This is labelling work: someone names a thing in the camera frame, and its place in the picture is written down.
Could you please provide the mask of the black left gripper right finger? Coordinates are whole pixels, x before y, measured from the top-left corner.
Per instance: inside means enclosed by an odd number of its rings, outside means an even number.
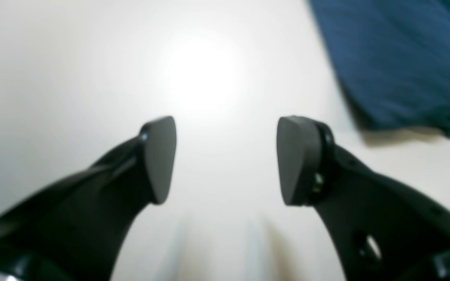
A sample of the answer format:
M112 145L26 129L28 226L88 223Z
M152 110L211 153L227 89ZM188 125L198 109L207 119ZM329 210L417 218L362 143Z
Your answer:
M277 163L286 206L311 206L348 281L450 281L450 210L376 173L325 123L281 117Z

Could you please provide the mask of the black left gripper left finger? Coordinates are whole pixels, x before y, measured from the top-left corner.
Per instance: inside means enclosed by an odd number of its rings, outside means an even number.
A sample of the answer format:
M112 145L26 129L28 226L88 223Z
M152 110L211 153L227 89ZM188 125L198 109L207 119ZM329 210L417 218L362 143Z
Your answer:
M161 117L90 167L0 215L0 275L23 281L108 281L130 227L168 198L177 130Z

